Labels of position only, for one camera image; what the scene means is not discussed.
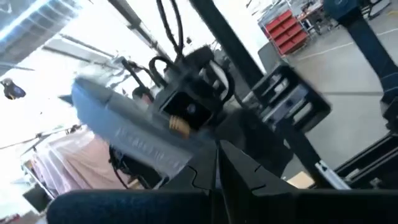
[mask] industrial machine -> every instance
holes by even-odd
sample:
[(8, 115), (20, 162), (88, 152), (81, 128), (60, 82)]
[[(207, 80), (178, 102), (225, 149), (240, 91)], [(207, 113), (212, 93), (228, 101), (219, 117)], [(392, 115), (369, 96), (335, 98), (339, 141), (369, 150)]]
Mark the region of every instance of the industrial machine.
[[(171, 2), (179, 24), (178, 43), (167, 25), (162, 2), (157, 1), (178, 56), (174, 61), (156, 56), (149, 62), (155, 83), (162, 86), (152, 105), (142, 109), (129, 98), (83, 78), (76, 80), (72, 90), (81, 121), (115, 150), (155, 169), (162, 177), (153, 187), (158, 190), (70, 193), (50, 206), (50, 223), (60, 218), (57, 211), (68, 214), (62, 218), (65, 222), (76, 221), (64, 209), (77, 203), (84, 208), (78, 211), (80, 222), (85, 218), (84, 211), (89, 213), (101, 204), (103, 212), (86, 217), (90, 223), (105, 222), (107, 213), (123, 213), (126, 205), (137, 207), (138, 203), (138, 214), (155, 216), (145, 216), (145, 220), (167, 217), (168, 223), (395, 220), (398, 193), (374, 188), (390, 188), (388, 180), (394, 178), (386, 175), (396, 170), (392, 165), (397, 157), (398, 69), (363, 19), (356, 1), (325, 1), (325, 10), (347, 28), (379, 76), (384, 89), (383, 116), (391, 133), (337, 170), (322, 161), (304, 135), (330, 112), (322, 96), (289, 65), (280, 64), (264, 76), (213, 1), (190, 0), (258, 101), (255, 108), (242, 105), (236, 111), (225, 111), (224, 104), (234, 95), (234, 80), (213, 62), (212, 52), (206, 47), (182, 54), (181, 18), (177, 3)], [(166, 76), (172, 77), (169, 81), (156, 71), (157, 60), (167, 64)], [(127, 61), (122, 63), (129, 68)], [(200, 75), (200, 70), (209, 69), (207, 65), (224, 86), (223, 93), (215, 90), (209, 81), (214, 79), (206, 78), (207, 73)], [(128, 70), (136, 78), (134, 71)], [(292, 152), (314, 179), (312, 188), (316, 190), (298, 190), (278, 178)], [(177, 210), (181, 212), (186, 206), (190, 209), (177, 215)], [(113, 222), (143, 221), (135, 214), (113, 217)]]

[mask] pink fabric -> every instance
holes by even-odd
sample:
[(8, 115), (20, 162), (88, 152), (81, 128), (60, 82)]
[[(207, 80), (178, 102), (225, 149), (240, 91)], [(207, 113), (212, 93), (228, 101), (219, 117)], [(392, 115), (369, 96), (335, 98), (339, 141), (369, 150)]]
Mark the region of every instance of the pink fabric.
[[(59, 194), (77, 189), (123, 189), (108, 160), (108, 143), (91, 131), (80, 131), (41, 144), (34, 169), (48, 188)], [(127, 183), (128, 176), (119, 174)]]

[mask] factory floor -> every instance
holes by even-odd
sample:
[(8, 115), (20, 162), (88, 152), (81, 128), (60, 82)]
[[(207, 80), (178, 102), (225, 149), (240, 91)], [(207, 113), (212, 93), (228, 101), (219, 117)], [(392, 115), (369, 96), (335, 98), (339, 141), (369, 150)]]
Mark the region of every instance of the factory floor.
[[(398, 64), (398, 15), (388, 14), (393, 10), (398, 10), (396, 0), (369, 24)], [(330, 167), (338, 167), (387, 133), (379, 80), (344, 28), (313, 36), (290, 62), (332, 106), (332, 112), (307, 134)], [(301, 170), (295, 158), (284, 177), (289, 179)]]

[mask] concrete floor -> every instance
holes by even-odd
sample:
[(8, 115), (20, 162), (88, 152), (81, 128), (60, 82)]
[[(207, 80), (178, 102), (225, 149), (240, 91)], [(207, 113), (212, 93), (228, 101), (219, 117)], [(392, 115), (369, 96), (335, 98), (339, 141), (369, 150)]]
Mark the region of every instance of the concrete floor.
[[(380, 41), (398, 64), (398, 16), (387, 12), (370, 21)], [(344, 28), (316, 36), (291, 58), (292, 64), (332, 105), (332, 112), (307, 137), (332, 168), (344, 163), (387, 133), (381, 116), (381, 86)], [(295, 158), (284, 176), (304, 170)]]

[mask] red shelving unit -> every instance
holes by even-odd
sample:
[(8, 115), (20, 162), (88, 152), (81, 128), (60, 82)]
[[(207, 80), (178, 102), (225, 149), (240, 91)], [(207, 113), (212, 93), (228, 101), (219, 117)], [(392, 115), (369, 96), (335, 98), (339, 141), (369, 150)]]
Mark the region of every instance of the red shelving unit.
[(281, 55), (297, 50), (307, 39), (307, 33), (290, 10), (268, 23), (265, 32), (274, 41)]

